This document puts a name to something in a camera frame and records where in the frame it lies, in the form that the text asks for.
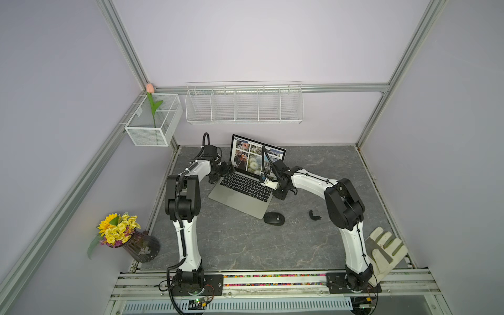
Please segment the silver laptop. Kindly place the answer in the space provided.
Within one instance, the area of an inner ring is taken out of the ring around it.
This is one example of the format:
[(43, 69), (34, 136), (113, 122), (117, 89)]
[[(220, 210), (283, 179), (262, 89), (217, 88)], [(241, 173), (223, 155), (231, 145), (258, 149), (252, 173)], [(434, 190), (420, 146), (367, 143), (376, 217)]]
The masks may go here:
[(262, 181), (267, 177), (276, 178), (270, 161), (262, 156), (263, 149), (271, 161), (285, 159), (284, 148), (233, 134), (230, 162), (234, 172), (219, 180), (209, 199), (262, 219), (272, 199), (272, 189)]

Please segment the black wireless mouse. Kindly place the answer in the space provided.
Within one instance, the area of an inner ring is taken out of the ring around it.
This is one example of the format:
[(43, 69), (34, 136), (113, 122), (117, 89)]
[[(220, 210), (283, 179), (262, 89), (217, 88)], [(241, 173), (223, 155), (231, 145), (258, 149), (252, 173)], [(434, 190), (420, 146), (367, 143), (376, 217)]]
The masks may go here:
[(278, 212), (267, 212), (263, 217), (263, 221), (266, 224), (272, 226), (282, 226), (285, 223), (285, 216)]

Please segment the black mouse battery cover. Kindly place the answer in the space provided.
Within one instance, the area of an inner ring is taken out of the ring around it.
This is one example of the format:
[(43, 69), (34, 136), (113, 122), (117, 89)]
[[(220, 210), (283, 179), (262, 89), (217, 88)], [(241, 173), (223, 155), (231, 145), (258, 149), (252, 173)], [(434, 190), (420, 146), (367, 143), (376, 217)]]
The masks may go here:
[(319, 215), (315, 215), (315, 214), (314, 214), (314, 212), (313, 212), (313, 210), (310, 210), (310, 211), (308, 212), (308, 215), (309, 215), (310, 219), (311, 219), (311, 220), (313, 220), (313, 221), (314, 221), (314, 220), (315, 220), (315, 221), (318, 221), (318, 220), (321, 220), (321, 219), (322, 219), (322, 217), (321, 217), (321, 216), (319, 216)]

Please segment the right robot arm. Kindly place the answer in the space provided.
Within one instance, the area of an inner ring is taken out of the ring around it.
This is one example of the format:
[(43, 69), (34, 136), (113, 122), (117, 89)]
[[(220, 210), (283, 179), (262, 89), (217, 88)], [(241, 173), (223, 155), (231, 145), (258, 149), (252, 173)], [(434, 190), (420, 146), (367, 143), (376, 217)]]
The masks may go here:
[(270, 167), (274, 177), (265, 171), (262, 183), (273, 189), (273, 196), (286, 199), (289, 192), (305, 190), (325, 200), (330, 221), (340, 230), (345, 249), (345, 287), (352, 292), (364, 291), (374, 277), (368, 262), (362, 235), (365, 206), (352, 182), (347, 178), (327, 179), (299, 166), (290, 168), (282, 160), (272, 160), (262, 147), (261, 161)]

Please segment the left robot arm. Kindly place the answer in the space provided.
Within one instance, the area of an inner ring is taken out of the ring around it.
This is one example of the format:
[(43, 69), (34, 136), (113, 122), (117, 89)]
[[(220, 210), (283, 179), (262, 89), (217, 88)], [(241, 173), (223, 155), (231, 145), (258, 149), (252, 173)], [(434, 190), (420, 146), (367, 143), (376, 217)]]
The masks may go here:
[(202, 208), (199, 184), (204, 178), (215, 184), (234, 172), (233, 166), (222, 160), (222, 155), (222, 150), (211, 144), (209, 134), (204, 133), (200, 150), (191, 164), (166, 180), (165, 212), (174, 224), (179, 247), (179, 262), (167, 270), (175, 271), (169, 287), (177, 293), (195, 295), (206, 286), (196, 232)]

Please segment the pink artificial tulip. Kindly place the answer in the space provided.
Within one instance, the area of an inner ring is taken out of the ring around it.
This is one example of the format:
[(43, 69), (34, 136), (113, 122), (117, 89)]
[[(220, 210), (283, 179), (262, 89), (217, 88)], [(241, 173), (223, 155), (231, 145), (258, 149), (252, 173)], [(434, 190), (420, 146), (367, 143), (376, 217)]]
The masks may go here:
[(155, 93), (155, 88), (151, 83), (146, 84), (146, 93), (147, 97), (150, 103), (150, 108), (151, 108), (151, 114), (152, 114), (152, 119), (153, 119), (153, 125), (156, 128), (156, 112), (159, 109), (159, 107), (164, 103), (163, 100), (160, 101), (155, 101), (153, 94)]

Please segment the yellow flower bouquet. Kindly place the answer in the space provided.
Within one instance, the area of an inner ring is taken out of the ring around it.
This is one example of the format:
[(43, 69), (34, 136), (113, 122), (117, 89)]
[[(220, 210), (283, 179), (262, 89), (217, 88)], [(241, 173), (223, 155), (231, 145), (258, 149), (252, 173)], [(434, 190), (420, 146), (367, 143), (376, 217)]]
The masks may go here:
[(160, 242), (143, 232), (137, 220), (138, 216), (128, 213), (106, 216), (97, 227), (98, 234), (89, 244), (88, 259), (91, 259), (97, 246), (103, 245), (112, 249), (124, 249), (136, 262), (153, 261), (160, 252)]

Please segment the beige work glove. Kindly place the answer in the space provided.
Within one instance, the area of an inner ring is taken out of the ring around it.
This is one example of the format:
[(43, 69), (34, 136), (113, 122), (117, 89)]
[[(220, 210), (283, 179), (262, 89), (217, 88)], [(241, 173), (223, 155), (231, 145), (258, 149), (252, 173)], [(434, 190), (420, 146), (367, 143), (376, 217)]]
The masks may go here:
[(368, 236), (365, 246), (367, 259), (374, 271), (369, 281), (373, 287), (378, 285), (408, 254), (404, 242), (381, 227), (377, 227)]

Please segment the white mesh wall basket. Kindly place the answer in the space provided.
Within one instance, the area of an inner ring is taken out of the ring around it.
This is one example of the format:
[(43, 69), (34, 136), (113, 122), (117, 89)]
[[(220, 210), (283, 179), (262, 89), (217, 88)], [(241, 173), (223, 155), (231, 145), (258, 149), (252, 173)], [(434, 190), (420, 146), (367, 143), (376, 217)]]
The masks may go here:
[(168, 147), (182, 118), (177, 94), (147, 93), (125, 125), (135, 146)]

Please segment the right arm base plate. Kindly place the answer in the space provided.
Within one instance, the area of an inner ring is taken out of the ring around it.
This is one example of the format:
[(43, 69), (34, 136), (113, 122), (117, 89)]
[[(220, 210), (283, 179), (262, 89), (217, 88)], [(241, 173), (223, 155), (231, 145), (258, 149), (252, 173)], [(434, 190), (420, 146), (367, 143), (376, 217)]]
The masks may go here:
[(380, 284), (373, 286), (370, 280), (371, 272), (365, 271), (357, 274), (353, 271), (329, 272), (326, 274), (326, 286), (331, 294), (336, 293), (381, 293)]

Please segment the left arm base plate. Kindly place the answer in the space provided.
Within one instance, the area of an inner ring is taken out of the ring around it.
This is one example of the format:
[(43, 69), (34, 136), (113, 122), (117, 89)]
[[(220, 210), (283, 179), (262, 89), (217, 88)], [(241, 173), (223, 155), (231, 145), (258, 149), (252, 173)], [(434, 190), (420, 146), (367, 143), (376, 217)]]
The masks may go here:
[(193, 273), (177, 274), (171, 279), (170, 291), (176, 297), (221, 296), (224, 288), (222, 274), (196, 275)]

